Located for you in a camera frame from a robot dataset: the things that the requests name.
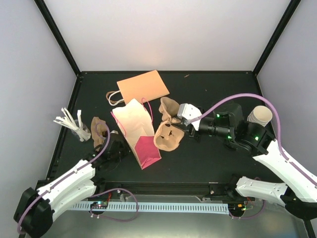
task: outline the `black table surface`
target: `black table surface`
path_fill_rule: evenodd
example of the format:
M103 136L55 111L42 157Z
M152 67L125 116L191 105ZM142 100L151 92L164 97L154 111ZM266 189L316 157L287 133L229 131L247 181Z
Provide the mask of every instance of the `black table surface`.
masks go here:
M110 115L112 106L106 100L108 91L118 90L117 81L133 77L139 72L87 72L83 74L81 86L74 106L73 116L82 110L82 121L90 127L93 117L106 121L111 130L119 130ZM219 100L237 93L260 94L257 79L250 72L159 72L170 94L178 103L190 103L209 109ZM252 109L261 105L257 99L236 99L246 118ZM150 102L154 114L154 130L161 122L160 100ZM80 142L68 130L58 157L55 177L71 169L93 149L93 141ZM208 183L229 182L232 174L260 177L270 182L281 181L264 165L251 156L227 150L214 137L203 137L197 142L184 137L179 147L171 152L160 151L162 159L141 170L130 153L118 167L110 172L100 171L98 176L106 181L122 182L185 182Z

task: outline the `pink bag bottom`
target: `pink bag bottom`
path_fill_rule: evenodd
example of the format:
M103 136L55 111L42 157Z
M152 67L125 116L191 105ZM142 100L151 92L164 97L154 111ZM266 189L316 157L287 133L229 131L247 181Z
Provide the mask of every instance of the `pink bag bottom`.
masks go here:
M134 149L139 158L141 169L145 169L161 159L159 149L154 145L154 136L140 136Z

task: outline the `cup of straws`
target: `cup of straws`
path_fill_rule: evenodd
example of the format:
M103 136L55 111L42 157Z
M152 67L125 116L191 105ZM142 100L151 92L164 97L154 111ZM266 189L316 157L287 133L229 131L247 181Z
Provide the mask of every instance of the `cup of straws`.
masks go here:
M81 121L81 110L77 111L77 119L74 120L70 112L66 108L62 108L61 111L64 113L64 117L56 117L55 123L67 127L71 130L72 134L81 141L87 141L91 137L91 133L87 126Z

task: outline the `black frame pole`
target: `black frame pole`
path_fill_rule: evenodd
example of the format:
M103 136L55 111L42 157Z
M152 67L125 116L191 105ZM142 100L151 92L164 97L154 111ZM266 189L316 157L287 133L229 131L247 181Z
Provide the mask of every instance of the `black frame pole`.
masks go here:
M44 0L34 0L36 5L38 6L39 10L41 11L46 23L48 24L49 28L51 29L53 35L55 36L61 50L63 51L64 55L66 56L70 66L72 67L76 76L80 74L80 70L76 64L74 57L72 56L64 38L62 37L48 7L46 6Z
M313 229L313 226L312 226L312 223L310 222L310 220L305 220L304 225L305 225L308 237L309 238L316 238L316 235L314 233L314 229Z
M273 32L273 35L271 36L266 48L264 49L256 67L253 70L253 74L257 76L262 69L263 65L265 64L269 54L273 50L276 42L278 41L279 37L281 36L282 32L284 31L287 23L291 19L293 13L295 12L298 4L301 2L301 0L291 0L287 9L285 10L281 20L279 21L275 31Z

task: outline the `pink paper bag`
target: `pink paper bag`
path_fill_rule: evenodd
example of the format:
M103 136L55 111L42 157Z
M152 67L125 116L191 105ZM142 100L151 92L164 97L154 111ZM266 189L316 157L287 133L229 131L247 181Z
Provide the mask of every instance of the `pink paper bag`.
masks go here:
M141 169L161 159L159 149L154 145L151 116L142 104L132 99L125 107L113 109L112 115Z

